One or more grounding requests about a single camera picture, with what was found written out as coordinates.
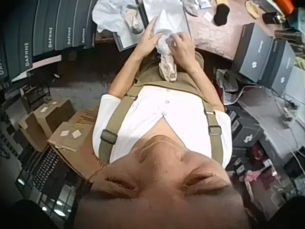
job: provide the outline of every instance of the white shirt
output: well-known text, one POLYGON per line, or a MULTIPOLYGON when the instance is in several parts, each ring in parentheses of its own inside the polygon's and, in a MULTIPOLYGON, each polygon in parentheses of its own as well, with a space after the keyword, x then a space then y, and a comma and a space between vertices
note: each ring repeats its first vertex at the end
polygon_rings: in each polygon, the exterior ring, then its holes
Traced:
MULTIPOLYGON (((102 131, 106 128, 120 101, 109 94, 105 94, 101 98, 92 140, 97 157, 102 131)), ((156 86, 143 87, 118 132, 116 144, 112 148, 110 163, 127 155, 134 144, 162 117, 186 148, 211 157, 208 123, 203 112, 201 98, 194 94, 156 86)), ((223 167, 226 167, 232 155, 231 120, 224 112, 215 111, 215 113, 218 125, 222 128, 223 167)))

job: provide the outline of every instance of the brown cardboard box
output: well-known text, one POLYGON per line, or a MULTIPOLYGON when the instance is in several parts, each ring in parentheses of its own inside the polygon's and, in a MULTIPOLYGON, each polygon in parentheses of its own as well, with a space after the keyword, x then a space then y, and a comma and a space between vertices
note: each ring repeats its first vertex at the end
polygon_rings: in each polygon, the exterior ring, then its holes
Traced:
POLYGON ((74 115, 74 109, 69 99, 53 99, 37 108, 34 115, 49 138, 62 122, 67 122, 74 115))
POLYGON ((48 138, 42 127, 37 122, 33 113, 25 115, 20 121, 19 126, 29 143, 39 152, 43 152, 48 144, 48 138))
POLYGON ((81 110, 75 113, 69 120, 69 123, 79 123, 94 125, 97 118, 97 112, 92 110, 81 110))
POLYGON ((93 125, 63 122, 48 140, 65 163, 85 179, 103 168, 92 147, 92 134, 93 125))

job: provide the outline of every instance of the desk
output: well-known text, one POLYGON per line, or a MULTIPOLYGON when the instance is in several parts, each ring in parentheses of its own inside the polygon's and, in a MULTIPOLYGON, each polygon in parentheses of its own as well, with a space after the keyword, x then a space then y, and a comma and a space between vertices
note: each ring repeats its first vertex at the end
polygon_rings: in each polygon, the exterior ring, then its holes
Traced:
MULTIPOLYGON (((214 25, 213 21, 208 22, 203 17, 206 12, 213 16, 215 15, 215 0, 211 8, 199 9, 198 17, 186 14, 191 35, 197 48, 233 60, 244 24, 256 22, 270 36, 274 35, 274 30, 280 29, 279 25, 265 25, 261 18, 256 20, 252 18, 245 8, 245 0, 228 0, 228 2, 230 13, 228 15, 228 22, 224 26, 218 27, 214 25)), ((109 42, 111 36, 109 32, 97 33, 96 42, 109 42)))

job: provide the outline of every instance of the hand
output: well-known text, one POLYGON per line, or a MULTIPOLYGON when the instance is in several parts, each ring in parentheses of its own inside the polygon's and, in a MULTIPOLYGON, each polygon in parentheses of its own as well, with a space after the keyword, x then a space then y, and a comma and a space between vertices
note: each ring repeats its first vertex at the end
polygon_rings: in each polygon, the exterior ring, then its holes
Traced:
POLYGON ((168 41, 175 62, 180 65, 186 72, 192 73, 200 68, 195 59, 195 45, 192 39, 184 32, 172 34, 168 41))
POLYGON ((160 33, 155 34, 153 37, 151 36, 155 21, 156 18, 152 19, 152 21, 149 23, 141 37, 141 41, 133 51, 133 54, 140 59, 143 59, 152 52, 152 50, 156 47, 158 40, 162 36, 160 33))

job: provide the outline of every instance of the floor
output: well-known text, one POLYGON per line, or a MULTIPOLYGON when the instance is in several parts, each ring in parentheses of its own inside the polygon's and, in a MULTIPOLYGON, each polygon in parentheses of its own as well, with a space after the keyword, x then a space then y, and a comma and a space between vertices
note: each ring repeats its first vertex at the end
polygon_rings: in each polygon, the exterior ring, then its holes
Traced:
POLYGON ((116 45, 111 43, 82 50, 77 53, 75 61, 69 61, 68 55, 63 56, 64 60, 57 64, 59 78, 52 74, 56 69, 44 72, 52 98, 69 98, 75 110, 98 105, 131 51, 119 52, 116 45))

